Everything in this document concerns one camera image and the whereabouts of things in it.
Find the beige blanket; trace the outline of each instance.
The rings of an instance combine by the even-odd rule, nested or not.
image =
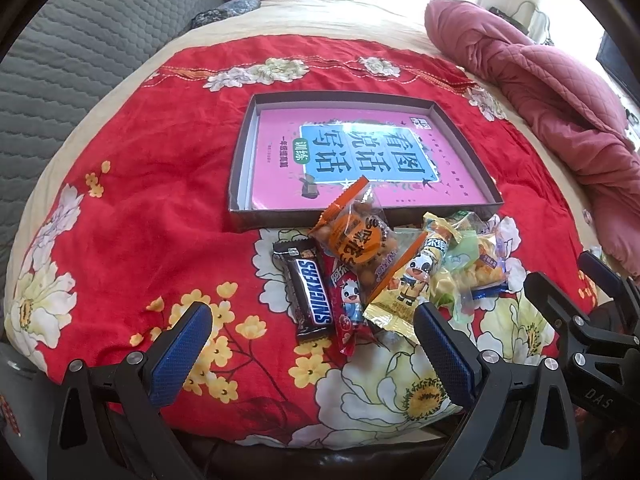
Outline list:
[[[27,202],[15,238],[6,276],[5,308],[13,297],[15,282],[27,247],[44,222],[66,173],[84,147],[120,109],[134,90],[173,54],[184,48],[224,43],[261,34],[300,34],[344,40],[362,39],[377,41],[392,48],[441,56],[427,37],[423,24],[412,22],[378,7],[356,2],[319,0],[263,2],[260,9],[192,30],[173,40],[100,101],[78,124],[45,168]],[[583,246],[588,248],[597,245],[594,229],[584,221],[582,214],[582,210],[588,207],[588,202],[570,172],[536,139],[500,91],[486,84],[482,86],[501,102],[507,111],[508,119],[527,137],[544,161],[571,207]]]

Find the cartoon cow character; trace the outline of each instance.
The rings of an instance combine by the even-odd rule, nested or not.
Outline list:
[[[420,252],[404,268],[400,278],[398,300],[408,305],[414,304],[424,287],[429,283],[429,274],[436,265],[435,257],[428,251]]]
[[[363,316],[358,284],[354,280],[347,280],[340,288],[340,296],[342,298],[342,308],[347,317],[353,323],[361,323]]]

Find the gray quilted fabric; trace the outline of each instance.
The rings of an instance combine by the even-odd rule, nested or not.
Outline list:
[[[0,290],[38,176],[85,114],[222,0],[49,0],[0,63]]]

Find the pink comforter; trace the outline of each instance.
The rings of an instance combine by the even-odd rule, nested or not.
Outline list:
[[[431,1],[425,26],[444,54],[500,87],[573,170],[590,197],[602,247],[640,276],[640,160],[624,134],[620,99],[603,79],[468,2]]]

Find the silver bolt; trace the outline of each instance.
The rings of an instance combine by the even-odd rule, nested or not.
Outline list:
[[[142,361],[142,352],[131,352],[127,356],[127,363],[130,365],[137,365],[140,361]]]
[[[547,357],[545,359],[545,366],[549,368],[549,370],[558,370],[558,361],[551,357]]]
[[[500,356],[493,350],[485,350],[484,352],[482,352],[482,359],[484,359],[488,363],[497,363],[499,358]]]
[[[82,368],[82,361],[80,359],[74,359],[69,363],[69,371],[77,372]]]

